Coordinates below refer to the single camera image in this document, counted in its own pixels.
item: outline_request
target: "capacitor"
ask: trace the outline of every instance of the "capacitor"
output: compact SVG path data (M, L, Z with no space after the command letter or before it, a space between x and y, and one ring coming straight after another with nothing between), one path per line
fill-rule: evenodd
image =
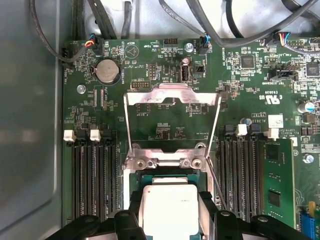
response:
M113 85L121 78L121 69L112 59L104 59L92 68L92 73L103 85Z
M315 158L314 156L312 156L311 154L306 154L304 155L303 159L302 159L306 164L311 164L314 162Z
M315 110L315 105L312 102L304 102L298 106L298 112L301 114L311 113Z
M240 123L241 123L241 124L246 124L247 127L249 127L249 126L252 124L252 120L251 120L250 118L242 118L242 119L240 120Z

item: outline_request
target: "screw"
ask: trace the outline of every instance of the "screw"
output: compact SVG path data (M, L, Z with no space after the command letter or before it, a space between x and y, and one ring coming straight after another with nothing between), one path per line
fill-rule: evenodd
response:
M146 162L143 159L139 159L138 161L136 161L136 165L138 166L138 168L142 169L146 166Z
M306 164L311 164L313 163L315 160L314 156L312 156L311 154L306 154L304 155L304 158L303 158L303 161L306 163Z
M194 45L192 43L187 43L185 46L184 46L184 50L187 52L187 53L192 53L194 51Z
M202 167L202 161L199 158L195 158L192 160L191 165L195 169L200 169Z
M195 147L195 149L203 149L206 148L206 145L203 142L198 142Z
M258 220L259 220L260 222L263 222L263 223L268 222L268 219L266 219L264 216L258 217Z
M86 86L81 84L76 87L76 91L78 94L84 94L86 92Z
M228 217L228 216L230 216L230 213L228 211L222 211L221 215L225 216L225 217Z
M133 149L141 149L140 145L138 143L132 143Z

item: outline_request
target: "blue connector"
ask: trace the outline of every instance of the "blue connector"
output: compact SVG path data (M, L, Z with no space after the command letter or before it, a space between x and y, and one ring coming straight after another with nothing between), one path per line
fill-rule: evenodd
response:
M316 239L315 219L308 214L300 215L301 232L312 240Z

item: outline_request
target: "white sticker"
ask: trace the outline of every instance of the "white sticker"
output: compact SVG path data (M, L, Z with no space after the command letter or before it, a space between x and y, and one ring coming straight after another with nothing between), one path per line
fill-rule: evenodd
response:
M283 129L284 117L282 115L268 115L268 126L270 129Z
M290 139L292 140L292 145L294 147L298 147L298 138L296 136L290 137Z

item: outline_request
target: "integrated circuit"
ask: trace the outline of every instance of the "integrated circuit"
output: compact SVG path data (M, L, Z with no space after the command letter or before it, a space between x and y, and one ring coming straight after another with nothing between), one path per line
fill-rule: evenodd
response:
M254 69L255 57L252 55L241 56L241 68L242 69Z
M317 117L315 114L303 114L302 121L305 124L314 124L317 121Z
M266 159L272 162L279 162L280 160L279 145L266 144L265 157Z
M200 108L200 106L193 104L193 105L191 105L191 110L193 113L198 113L201 111L201 108Z
M202 106L201 107L201 112L202 113L207 113L209 110L208 110L208 106Z
M306 75L308 77L319 77L320 67L318 62L309 62L306 64Z
M169 140L169 139L170 139L169 131L163 131L162 132L162 140Z
M312 126L311 127L307 127L307 126L300 127L301 136L312 136L315 133L316 132L314 131L314 128Z
M278 192L268 191L268 202L278 208L281 207L281 194Z
M81 124L82 129L88 129L89 128L89 123L82 123Z
M221 111L224 111L224 110L226 110L226 109L228 109L228 103L226 103L225 101L223 101L223 102L221 103L220 110L221 110Z
M163 66L163 73L165 75L169 75L170 74L170 67L169 66Z
M196 76L203 76L203 74L206 72L205 66L204 65L199 65L199 66L195 66L194 68L194 74Z

